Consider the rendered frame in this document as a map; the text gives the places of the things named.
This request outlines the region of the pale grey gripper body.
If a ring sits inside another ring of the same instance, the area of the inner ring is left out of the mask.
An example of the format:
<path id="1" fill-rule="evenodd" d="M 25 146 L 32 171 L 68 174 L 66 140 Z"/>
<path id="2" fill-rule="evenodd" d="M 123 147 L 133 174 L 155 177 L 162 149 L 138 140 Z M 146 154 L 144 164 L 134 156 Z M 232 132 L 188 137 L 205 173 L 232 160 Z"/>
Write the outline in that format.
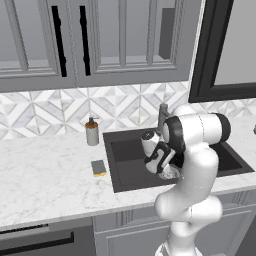
<path id="1" fill-rule="evenodd" d="M 159 177 L 163 180 L 175 179 L 180 177 L 181 168 L 175 164 L 167 164 L 163 167 L 163 171 Z"/>

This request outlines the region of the dark sink basin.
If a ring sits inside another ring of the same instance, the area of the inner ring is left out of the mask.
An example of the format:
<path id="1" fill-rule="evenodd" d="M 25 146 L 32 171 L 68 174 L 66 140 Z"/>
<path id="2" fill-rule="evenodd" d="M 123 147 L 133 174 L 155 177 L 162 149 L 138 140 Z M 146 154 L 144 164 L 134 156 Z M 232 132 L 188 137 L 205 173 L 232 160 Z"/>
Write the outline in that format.
<path id="1" fill-rule="evenodd" d="M 141 136 L 145 129 L 103 134 L 109 171 L 115 193 L 176 184 L 178 179 L 163 180 L 150 173 L 144 164 Z M 227 143 L 211 145 L 219 157 L 218 177 L 253 173 L 248 165 Z"/>

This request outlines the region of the grey sink tap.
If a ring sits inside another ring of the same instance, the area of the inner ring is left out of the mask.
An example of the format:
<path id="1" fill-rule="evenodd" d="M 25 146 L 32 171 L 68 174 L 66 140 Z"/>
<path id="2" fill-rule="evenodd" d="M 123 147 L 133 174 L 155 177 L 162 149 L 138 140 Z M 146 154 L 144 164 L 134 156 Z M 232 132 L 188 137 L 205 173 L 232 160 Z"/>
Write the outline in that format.
<path id="1" fill-rule="evenodd" d="M 168 112 L 168 105 L 165 103 L 161 103 L 159 106 L 158 127 L 157 127 L 157 131 L 159 134 L 162 133 L 163 124 L 169 116 L 170 116 L 170 113 Z"/>

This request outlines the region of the grey and yellow sponge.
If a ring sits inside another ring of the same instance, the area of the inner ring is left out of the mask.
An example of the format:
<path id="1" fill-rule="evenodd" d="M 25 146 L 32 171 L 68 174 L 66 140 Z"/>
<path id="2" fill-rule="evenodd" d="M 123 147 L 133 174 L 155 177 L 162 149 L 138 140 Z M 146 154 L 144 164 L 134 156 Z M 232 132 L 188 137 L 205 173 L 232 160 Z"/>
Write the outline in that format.
<path id="1" fill-rule="evenodd" d="M 96 160 L 91 162 L 93 175 L 95 177 L 104 176 L 106 174 L 106 168 L 102 160 Z"/>

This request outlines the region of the grey base cupboard door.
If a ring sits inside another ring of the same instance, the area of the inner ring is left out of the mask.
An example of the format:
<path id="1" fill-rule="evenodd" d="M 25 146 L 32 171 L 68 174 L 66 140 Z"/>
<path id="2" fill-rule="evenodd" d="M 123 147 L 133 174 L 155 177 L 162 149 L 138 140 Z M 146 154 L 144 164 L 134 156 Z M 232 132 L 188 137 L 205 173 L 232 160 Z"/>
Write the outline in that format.
<path id="1" fill-rule="evenodd" d="M 235 256 L 255 215 L 256 204 L 226 204 L 221 220 L 196 235 L 196 247 L 203 256 Z M 131 211 L 128 217 L 124 212 L 96 216 L 93 228 L 97 256 L 154 256 L 167 240 L 169 222 Z"/>

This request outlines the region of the grey soap dispenser orange collar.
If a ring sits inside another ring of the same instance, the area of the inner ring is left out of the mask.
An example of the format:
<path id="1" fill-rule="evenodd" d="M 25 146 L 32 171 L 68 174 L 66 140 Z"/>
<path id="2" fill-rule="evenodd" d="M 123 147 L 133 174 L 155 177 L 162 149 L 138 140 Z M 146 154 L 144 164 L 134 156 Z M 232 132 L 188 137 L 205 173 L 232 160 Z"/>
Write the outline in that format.
<path id="1" fill-rule="evenodd" d="M 93 117 L 85 124 L 86 139 L 89 146 L 96 146 L 99 144 L 99 128 L 98 123 Z"/>

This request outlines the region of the dark grey dishwasher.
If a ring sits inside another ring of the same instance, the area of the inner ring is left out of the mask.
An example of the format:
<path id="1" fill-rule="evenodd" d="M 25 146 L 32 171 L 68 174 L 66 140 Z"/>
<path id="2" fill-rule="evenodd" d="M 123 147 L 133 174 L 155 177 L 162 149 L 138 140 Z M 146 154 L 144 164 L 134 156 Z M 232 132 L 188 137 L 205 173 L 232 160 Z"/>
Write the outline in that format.
<path id="1" fill-rule="evenodd" d="M 0 250 L 67 238 L 70 232 L 74 243 L 4 256 L 96 256 L 90 217 L 0 231 Z"/>

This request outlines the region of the black window frame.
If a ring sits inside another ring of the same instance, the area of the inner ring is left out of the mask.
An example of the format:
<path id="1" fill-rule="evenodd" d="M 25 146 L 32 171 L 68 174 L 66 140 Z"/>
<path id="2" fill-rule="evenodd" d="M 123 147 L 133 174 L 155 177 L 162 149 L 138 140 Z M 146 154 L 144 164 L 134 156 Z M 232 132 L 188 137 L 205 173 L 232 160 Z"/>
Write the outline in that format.
<path id="1" fill-rule="evenodd" d="M 191 103 L 256 98 L 256 0 L 206 0 Z"/>

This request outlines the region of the grey wall cupboard door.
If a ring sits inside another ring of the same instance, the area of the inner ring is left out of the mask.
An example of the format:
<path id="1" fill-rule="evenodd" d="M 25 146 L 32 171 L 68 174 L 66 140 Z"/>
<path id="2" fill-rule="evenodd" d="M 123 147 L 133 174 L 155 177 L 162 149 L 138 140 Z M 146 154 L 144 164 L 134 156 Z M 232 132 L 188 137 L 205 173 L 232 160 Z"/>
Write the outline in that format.
<path id="1" fill-rule="evenodd" d="M 189 79 L 202 0 L 71 0 L 79 87 Z M 85 6 L 91 75 L 85 75 Z"/>
<path id="2" fill-rule="evenodd" d="M 68 0 L 0 0 L 0 93 L 75 85 Z M 61 76 L 51 6 L 58 6 L 67 77 Z"/>

